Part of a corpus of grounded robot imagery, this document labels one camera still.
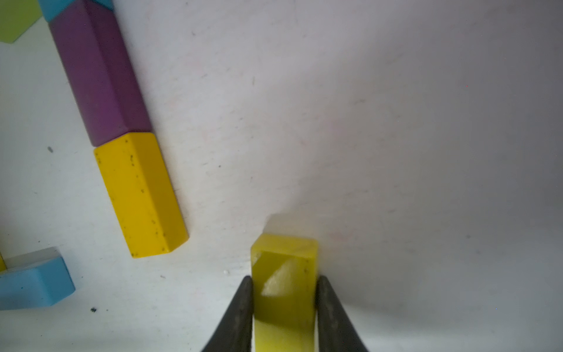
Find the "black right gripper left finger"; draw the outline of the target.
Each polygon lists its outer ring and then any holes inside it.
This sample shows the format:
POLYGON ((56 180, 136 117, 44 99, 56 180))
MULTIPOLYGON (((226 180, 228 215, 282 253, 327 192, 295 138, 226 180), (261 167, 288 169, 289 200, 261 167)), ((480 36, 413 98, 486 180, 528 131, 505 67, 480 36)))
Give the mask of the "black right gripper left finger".
POLYGON ((254 314, 253 280, 245 276, 203 352, 250 352, 254 314))

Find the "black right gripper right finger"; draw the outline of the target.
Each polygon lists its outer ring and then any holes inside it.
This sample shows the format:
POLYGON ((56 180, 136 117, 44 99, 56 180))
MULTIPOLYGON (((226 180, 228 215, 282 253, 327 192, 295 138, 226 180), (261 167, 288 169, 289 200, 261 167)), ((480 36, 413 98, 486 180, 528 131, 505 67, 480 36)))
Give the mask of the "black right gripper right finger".
POLYGON ((319 276, 315 303, 320 352, 368 352, 326 276, 319 276))

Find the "lemon yellow block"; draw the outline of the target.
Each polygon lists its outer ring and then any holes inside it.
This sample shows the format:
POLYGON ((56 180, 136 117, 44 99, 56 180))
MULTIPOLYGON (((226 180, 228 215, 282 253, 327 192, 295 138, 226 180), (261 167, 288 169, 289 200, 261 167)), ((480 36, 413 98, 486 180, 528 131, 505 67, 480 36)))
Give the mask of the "lemon yellow block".
POLYGON ((318 242, 263 233, 251 248, 255 350, 315 350, 318 242))

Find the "light blue wooden block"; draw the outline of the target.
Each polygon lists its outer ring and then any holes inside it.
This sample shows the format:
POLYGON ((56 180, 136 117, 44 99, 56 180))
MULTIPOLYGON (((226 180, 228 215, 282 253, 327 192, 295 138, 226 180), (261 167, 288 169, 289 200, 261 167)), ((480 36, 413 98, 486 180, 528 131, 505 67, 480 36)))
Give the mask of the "light blue wooden block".
POLYGON ((50 247, 3 258, 1 310, 51 307, 76 291, 63 256, 50 247))

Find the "purple wooden block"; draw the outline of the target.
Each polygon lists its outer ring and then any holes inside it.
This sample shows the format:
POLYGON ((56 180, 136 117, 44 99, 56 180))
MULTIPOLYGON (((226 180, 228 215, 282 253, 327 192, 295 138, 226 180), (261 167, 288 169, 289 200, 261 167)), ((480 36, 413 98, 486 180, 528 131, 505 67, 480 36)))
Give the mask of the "purple wooden block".
POLYGON ((72 1, 49 24, 93 146, 152 125, 114 12, 72 1))

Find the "teal wooden block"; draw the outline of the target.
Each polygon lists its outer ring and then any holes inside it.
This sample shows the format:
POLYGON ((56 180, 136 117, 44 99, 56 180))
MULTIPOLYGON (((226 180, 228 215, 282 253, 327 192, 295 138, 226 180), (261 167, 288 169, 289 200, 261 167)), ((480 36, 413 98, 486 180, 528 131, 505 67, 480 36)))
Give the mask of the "teal wooden block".
MULTIPOLYGON (((94 3, 103 7, 114 10, 114 4, 111 0, 92 0, 94 3)), ((73 4, 75 0, 38 0, 38 4, 42 11, 43 17, 47 22, 55 19, 63 10, 73 4)))

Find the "green wooden block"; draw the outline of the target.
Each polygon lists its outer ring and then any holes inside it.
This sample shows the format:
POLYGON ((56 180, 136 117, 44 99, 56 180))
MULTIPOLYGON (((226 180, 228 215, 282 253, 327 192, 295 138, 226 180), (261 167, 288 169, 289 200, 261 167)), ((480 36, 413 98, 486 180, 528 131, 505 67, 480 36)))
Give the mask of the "green wooden block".
POLYGON ((14 43, 39 18, 42 11, 37 0, 1 0, 1 42, 14 43))

